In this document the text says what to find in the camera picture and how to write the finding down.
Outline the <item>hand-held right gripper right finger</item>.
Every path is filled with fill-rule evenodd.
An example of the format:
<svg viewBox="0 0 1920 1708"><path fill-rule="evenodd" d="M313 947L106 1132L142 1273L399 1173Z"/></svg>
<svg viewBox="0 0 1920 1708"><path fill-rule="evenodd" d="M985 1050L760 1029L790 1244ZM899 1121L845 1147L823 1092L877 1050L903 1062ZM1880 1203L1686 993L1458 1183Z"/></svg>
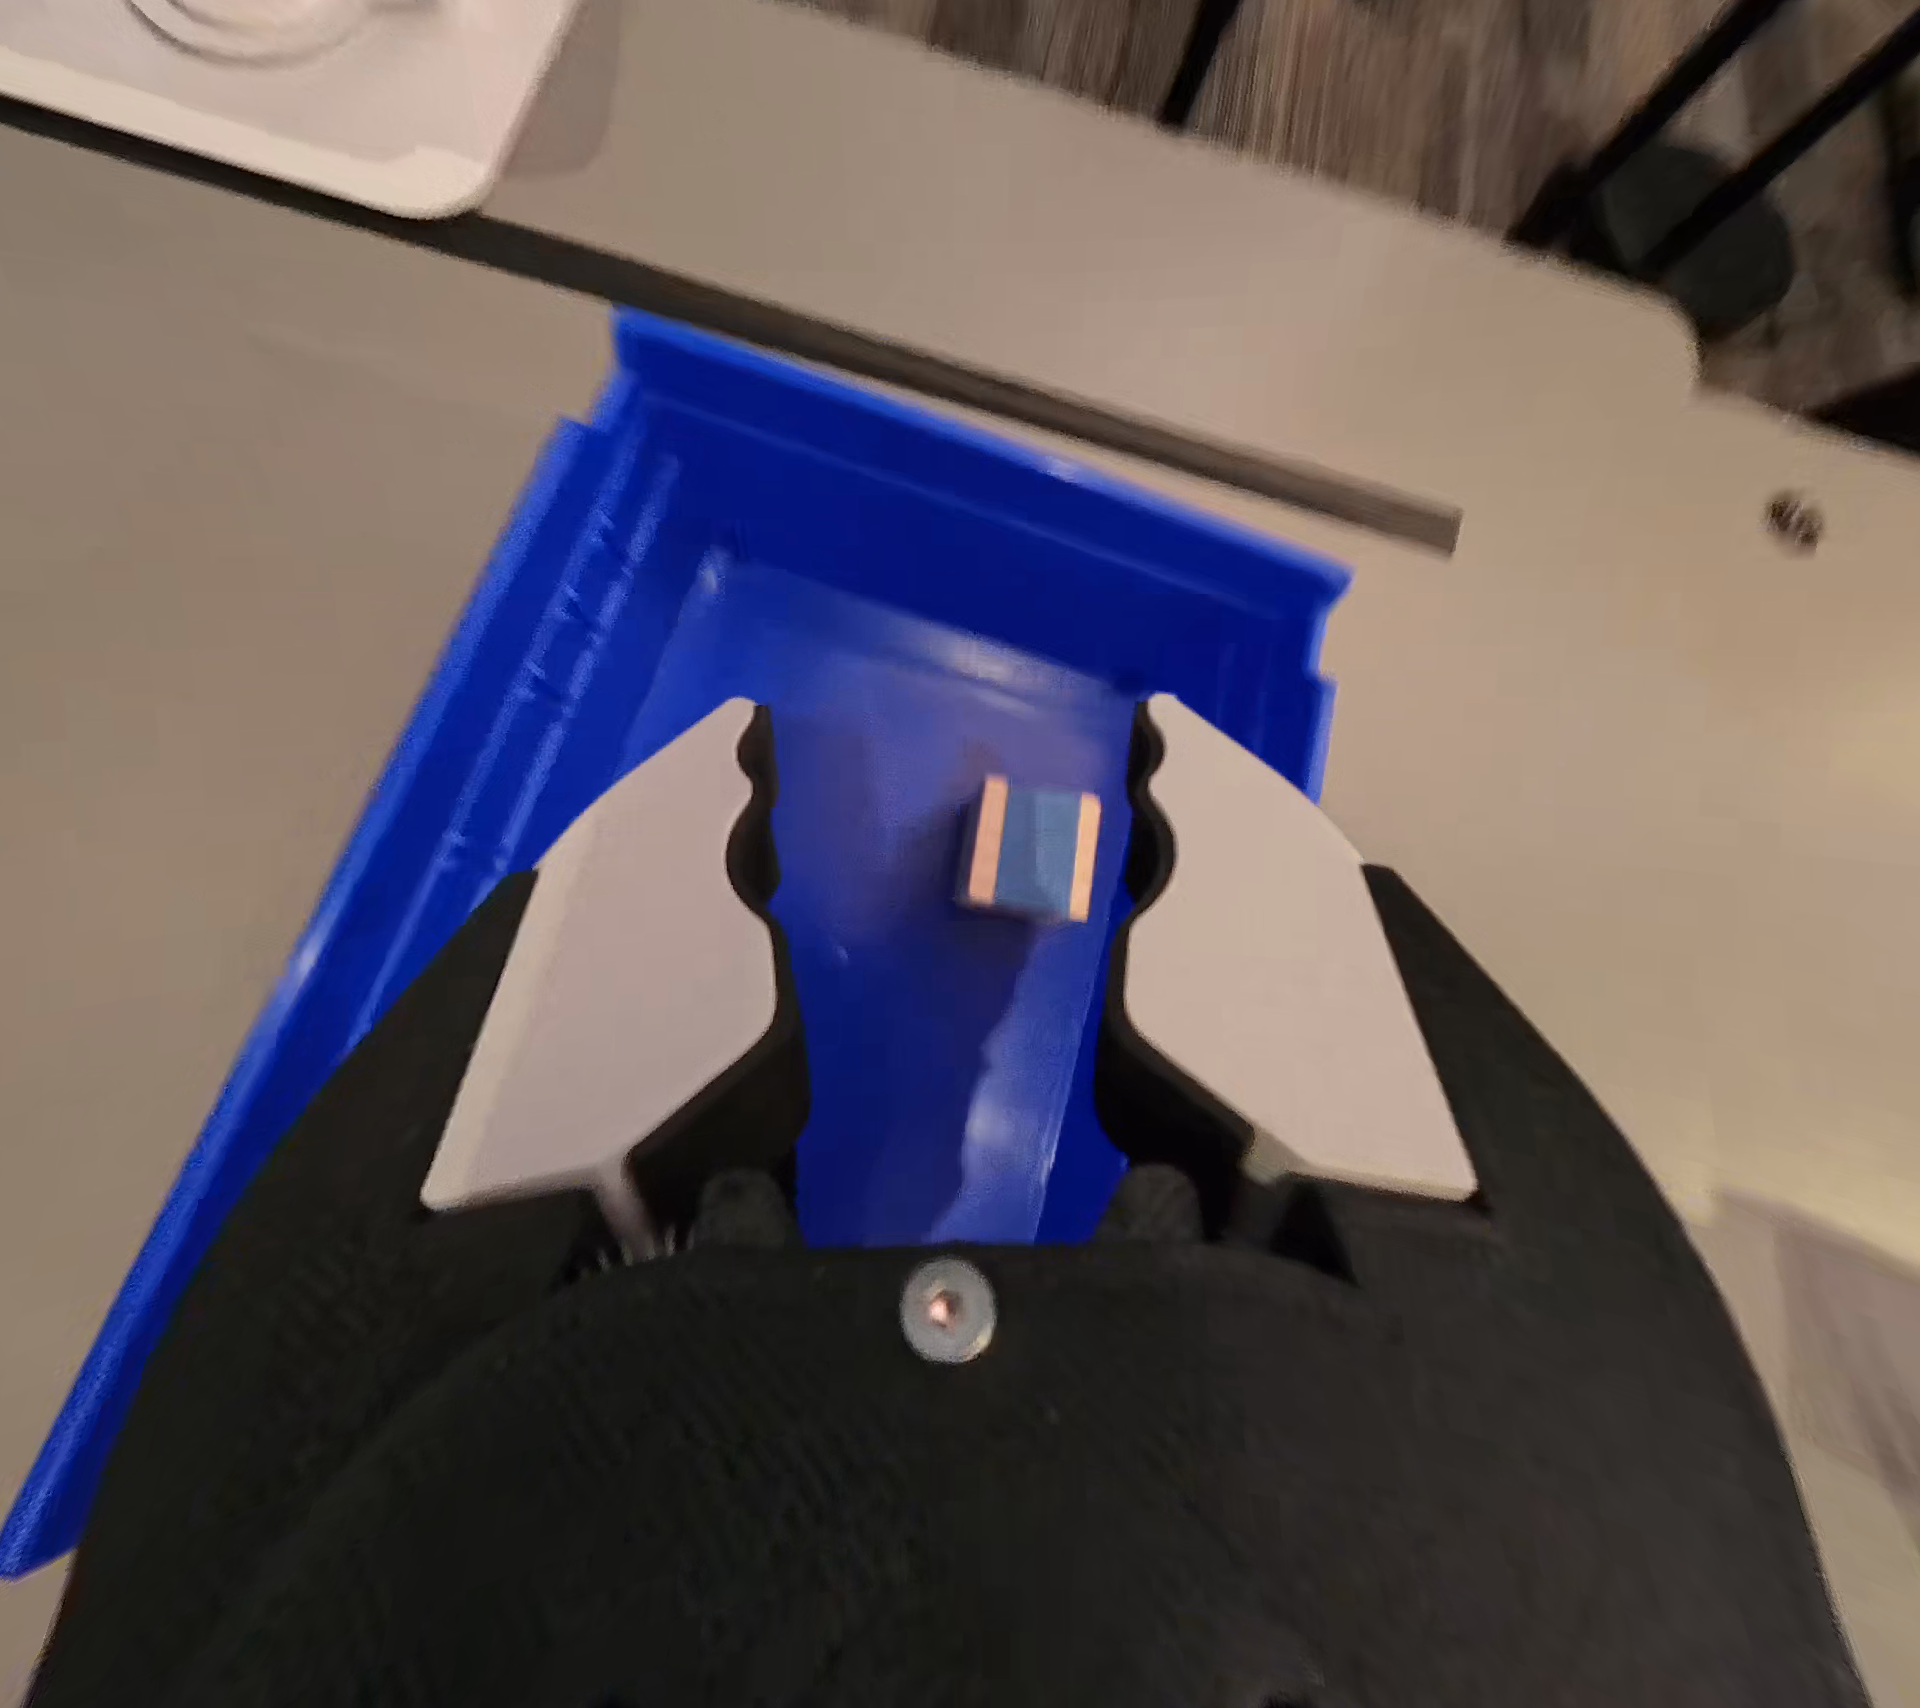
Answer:
<svg viewBox="0 0 1920 1708"><path fill-rule="evenodd" d="M1095 1043L1121 1158L1099 1239L1335 1243L1331 1192L1481 1189L1369 870L1298 784L1170 695L1128 751Z"/></svg>

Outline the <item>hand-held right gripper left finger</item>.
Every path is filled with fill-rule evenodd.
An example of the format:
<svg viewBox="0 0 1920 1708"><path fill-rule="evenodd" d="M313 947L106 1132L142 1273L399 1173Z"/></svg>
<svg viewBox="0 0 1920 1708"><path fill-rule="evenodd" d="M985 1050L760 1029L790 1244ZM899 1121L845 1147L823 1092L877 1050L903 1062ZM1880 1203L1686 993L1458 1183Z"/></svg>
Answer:
<svg viewBox="0 0 1920 1708"><path fill-rule="evenodd" d="M790 1192L808 1044L772 915L771 712L727 699L541 859L419 1200L586 1196L613 1243L687 1243L702 1189Z"/></svg>

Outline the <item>wooden cube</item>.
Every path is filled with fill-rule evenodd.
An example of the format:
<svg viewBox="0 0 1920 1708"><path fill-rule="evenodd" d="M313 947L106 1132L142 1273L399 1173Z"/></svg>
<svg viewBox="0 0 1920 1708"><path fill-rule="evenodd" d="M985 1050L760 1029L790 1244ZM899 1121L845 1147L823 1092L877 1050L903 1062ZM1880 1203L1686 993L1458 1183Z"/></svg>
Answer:
<svg viewBox="0 0 1920 1708"><path fill-rule="evenodd" d="M1102 804L1092 791L985 775L963 826L953 902L1029 925L1088 925Z"/></svg>

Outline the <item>blue plastic bin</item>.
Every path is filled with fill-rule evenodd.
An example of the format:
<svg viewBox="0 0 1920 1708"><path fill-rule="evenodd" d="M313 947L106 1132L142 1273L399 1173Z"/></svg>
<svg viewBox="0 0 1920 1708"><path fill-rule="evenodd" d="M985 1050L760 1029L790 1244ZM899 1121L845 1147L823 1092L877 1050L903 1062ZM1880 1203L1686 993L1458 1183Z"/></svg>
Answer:
<svg viewBox="0 0 1920 1708"><path fill-rule="evenodd" d="M1311 800L1352 568L1099 468L637 309L541 451L442 662L2 1525L72 1553L188 1268L324 1074L609 788L727 699L771 711L772 915L831 1244L1081 1231L1136 703ZM1102 804L1088 925L953 902L985 775Z"/></svg>

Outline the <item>black round stand base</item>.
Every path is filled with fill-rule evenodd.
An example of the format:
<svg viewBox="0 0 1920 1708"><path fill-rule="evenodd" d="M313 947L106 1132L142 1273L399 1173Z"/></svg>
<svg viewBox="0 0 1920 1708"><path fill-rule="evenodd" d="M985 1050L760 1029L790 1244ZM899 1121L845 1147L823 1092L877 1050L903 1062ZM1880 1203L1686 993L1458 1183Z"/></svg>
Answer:
<svg viewBox="0 0 1920 1708"><path fill-rule="evenodd" d="M1577 230L1580 260L1664 297L1706 349L1774 314L1797 275L1789 222L1769 201L1732 212L1688 256L1657 277L1645 275L1643 257L1654 245L1728 176L1717 157L1657 139L1597 186Z"/></svg>

